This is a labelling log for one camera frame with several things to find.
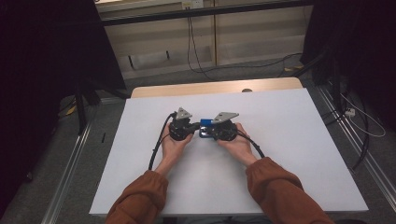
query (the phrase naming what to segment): cable connector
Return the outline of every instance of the cable connector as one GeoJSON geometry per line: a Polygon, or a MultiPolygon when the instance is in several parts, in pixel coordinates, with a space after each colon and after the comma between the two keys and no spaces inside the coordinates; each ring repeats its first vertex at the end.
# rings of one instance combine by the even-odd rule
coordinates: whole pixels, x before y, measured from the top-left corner
{"type": "Polygon", "coordinates": [[[346,109],[346,115],[349,117],[354,117],[355,116],[355,109],[354,108],[347,108],[346,109]]]}

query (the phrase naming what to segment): finger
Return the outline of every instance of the finger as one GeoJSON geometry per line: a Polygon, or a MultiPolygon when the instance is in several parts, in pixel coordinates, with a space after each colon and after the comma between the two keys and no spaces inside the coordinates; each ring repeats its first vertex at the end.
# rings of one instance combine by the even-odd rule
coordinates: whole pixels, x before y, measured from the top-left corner
{"type": "Polygon", "coordinates": [[[223,140],[219,140],[219,139],[218,139],[216,142],[217,142],[218,145],[221,146],[221,147],[225,147],[226,144],[228,143],[227,141],[223,141],[223,140]]]}
{"type": "Polygon", "coordinates": [[[245,131],[244,127],[242,127],[241,123],[235,123],[236,129],[244,133],[245,135],[248,135],[247,131],[245,131]]]}
{"type": "Polygon", "coordinates": [[[165,128],[163,129],[163,136],[162,136],[162,138],[164,138],[166,135],[169,134],[169,124],[170,124],[170,123],[167,123],[166,126],[165,126],[165,128]]]}
{"type": "Polygon", "coordinates": [[[183,141],[185,141],[186,143],[189,143],[193,136],[194,136],[194,134],[190,133],[189,135],[187,135],[186,139],[184,139],[183,141]]]}

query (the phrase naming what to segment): white paper sheet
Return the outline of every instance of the white paper sheet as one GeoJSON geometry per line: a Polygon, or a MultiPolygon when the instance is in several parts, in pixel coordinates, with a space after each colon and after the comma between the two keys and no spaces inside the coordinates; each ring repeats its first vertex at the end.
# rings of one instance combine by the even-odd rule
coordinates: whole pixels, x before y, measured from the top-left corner
{"type": "MultiPolygon", "coordinates": [[[[309,93],[301,89],[127,100],[90,214],[105,216],[124,188],[148,169],[164,120],[180,106],[192,113],[191,122],[239,113],[233,122],[243,124],[265,156],[299,176],[323,210],[368,210],[309,93]]],[[[161,157],[160,149],[154,168],[161,157]]],[[[262,212],[248,194],[244,166],[198,133],[168,180],[163,215],[262,212]]]]}

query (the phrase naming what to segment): black curtain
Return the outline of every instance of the black curtain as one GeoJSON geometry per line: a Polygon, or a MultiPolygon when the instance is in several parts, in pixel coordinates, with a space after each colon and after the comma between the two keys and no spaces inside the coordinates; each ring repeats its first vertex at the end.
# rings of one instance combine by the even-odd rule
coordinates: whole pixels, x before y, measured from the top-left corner
{"type": "Polygon", "coordinates": [[[328,57],[312,70],[316,84],[332,74],[332,60],[353,88],[396,130],[396,14],[390,1],[320,1],[314,5],[302,63],[322,52],[328,57]]]}
{"type": "Polygon", "coordinates": [[[0,0],[0,216],[50,140],[59,102],[90,77],[125,88],[92,0],[0,0]]]}

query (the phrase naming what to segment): black wire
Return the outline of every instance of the black wire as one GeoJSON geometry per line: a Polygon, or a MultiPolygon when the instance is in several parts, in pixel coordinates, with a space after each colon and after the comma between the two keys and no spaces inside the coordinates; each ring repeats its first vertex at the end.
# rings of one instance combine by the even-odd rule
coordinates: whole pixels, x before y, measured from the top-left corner
{"type": "Polygon", "coordinates": [[[289,55],[286,55],[285,57],[283,57],[282,60],[279,60],[279,61],[274,62],[274,63],[268,63],[268,64],[262,64],[262,65],[233,65],[233,66],[226,66],[226,67],[214,67],[214,68],[209,68],[209,69],[207,69],[207,70],[204,70],[204,69],[202,68],[200,62],[199,62],[198,54],[197,54],[197,51],[196,51],[195,40],[194,40],[194,33],[193,33],[193,28],[192,28],[192,21],[191,21],[191,18],[190,18],[190,17],[188,17],[187,19],[188,19],[188,22],[189,22],[189,47],[188,47],[188,52],[187,52],[187,61],[188,61],[188,63],[189,63],[189,68],[190,68],[190,70],[191,70],[192,72],[194,72],[194,73],[203,73],[203,74],[204,74],[208,79],[210,79],[210,80],[218,81],[218,80],[215,80],[215,79],[212,78],[212,77],[209,77],[209,76],[206,74],[207,72],[211,72],[211,71],[219,70],[219,69],[227,69],[227,68],[261,68],[261,67],[267,67],[267,66],[271,66],[271,65],[274,65],[274,64],[277,64],[277,63],[282,63],[282,62],[284,62],[286,59],[288,59],[288,58],[290,58],[290,57],[292,57],[292,56],[301,55],[301,54],[302,54],[302,53],[289,54],[289,55]],[[194,69],[191,67],[191,62],[190,62],[190,45],[191,45],[191,39],[192,39],[192,44],[194,45],[195,57],[196,57],[196,59],[197,59],[198,66],[199,66],[199,68],[200,68],[199,70],[194,70],[194,69]]]}
{"type": "Polygon", "coordinates": [[[361,155],[359,156],[359,159],[356,161],[355,165],[353,165],[352,171],[355,171],[355,169],[358,168],[358,166],[364,161],[364,158],[366,157],[366,155],[368,153],[369,144],[370,144],[370,134],[368,134],[369,122],[368,122],[368,118],[367,118],[367,114],[366,114],[366,105],[361,98],[360,98],[360,100],[361,100],[361,107],[364,112],[364,116],[361,114],[361,112],[359,110],[358,110],[358,114],[361,117],[361,119],[363,119],[366,134],[364,135],[363,144],[361,145],[361,155]]]}
{"type": "Polygon", "coordinates": [[[71,112],[70,114],[65,114],[65,115],[62,115],[62,116],[59,116],[59,119],[63,119],[63,118],[66,118],[66,117],[69,117],[70,115],[72,115],[74,112],[76,112],[76,111],[78,111],[78,108],[77,108],[77,106],[75,105],[75,107],[76,107],[76,109],[73,111],[73,112],[71,112]]]}
{"type": "Polygon", "coordinates": [[[206,74],[206,72],[202,69],[201,63],[199,62],[199,59],[198,59],[197,48],[196,48],[196,46],[195,46],[194,32],[193,32],[193,29],[192,29],[192,21],[191,21],[191,18],[190,18],[190,17],[188,17],[187,20],[188,20],[188,22],[189,22],[189,50],[188,50],[188,52],[187,52],[187,61],[188,61],[188,63],[189,63],[189,67],[190,67],[191,71],[196,72],[196,71],[194,71],[194,70],[192,69],[191,64],[190,64],[190,39],[191,39],[191,37],[192,37],[192,44],[194,45],[195,58],[197,59],[198,66],[199,66],[199,68],[200,68],[200,70],[201,70],[201,72],[199,72],[199,73],[203,73],[204,76],[205,76],[207,79],[209,79],[209,80],[218,81],[217,79],[214,79],[214,78],[212,78],[212,77],[209,77],[209,76],[206,74]]]}
{"type": "Polygon", "coordinates": [[[149,169],[149,170],[152,169],[152,164],[154,163],[155,156],[157,155],[157,151],[158,151],[158,148],[159,148],[160,145],[161,145],[161,142],[162,142],[163,139],[167,136],[167,135],[166,135],[164,138],[161,138],[161,137],[163,136],[163,131],[165,130],[166,124],[168,123],[168,120],[169,120],[170,118],[174,117],[175,115],[176,115],[176,112],[170,114],[170,115],[168,116],[168,118],[166,118],[165,123],[163,124],[163,128],[161,129],[160,137],[158,138],[157,144],[155,145],[155,148],[152,149],[152,155],[151,155],[151,158],[150,158],[150,160],[149,160],[149,165],[148,165],[148,169],[149,169]]]}
{"type": "Polygon", "coordinates": [[[332,111],[330,111],[330,112],[327,112],[327,113],[324,113],[324,114],[322,114],[322,115],[320,115],[321,117],[322,117],[322,119],[326,119],[327,117],[329,117],[332,113],[334,113],[335,111],[337,111],[337,110],[332,110],[332,111]]]}
{"type": "Polygon", "coordinates": [[[283,68],[282,68],[282,71],[279,73],[279,75],[277,75],[277,77],[281,77],[282,75],[283,75],[283,72],[285,71],[285,61],[287,60],[287,59],[289,59],[289,58],[291,58],[292,56],[296,56],[296,55],[301,55],[302,53],[295,53],[295,54],[289,54],[289,55],[286,55],[285,57],[283,57],[283,59],[282,59],[282,63],[283,63],[283,68]]]}
{"type": "Polygon", "coordinates": [[[332,120],[332,121],[330,121],[330,122],[327,122],[325,125],[326,125],[326,126],[329,126],[329,125],[331,125],[331,124],[335,123],[336,121],[338,121],[339,119],[341,119],[341,117],[340,117],[340,116],[339,116],[339,117],[337,117],[337,118],[335,118],[334,120],[332,120]]]}
{"type": "Polygon", "coordinates": [[[262,150],[260,149],[260,146],[259,146],[259,145],[257,145],[253,140],[251,140],[251,138],[249,138],[247,135],[245,135],[244,133],[242,133],[240,130],[238,130],[238,132],[239,132],[239,133],[236,133],[236,134],[238,134],[239,136],[241,136],[241,137],[247,139],[247,140],[251,143],[251,145],[254,146],[254,148],[255,148],[256,151],[260,154],[260,156],[261,156],[262,158],[265,157],[265,155],[264,155],[264,153],[262,153],[262,150]]]}

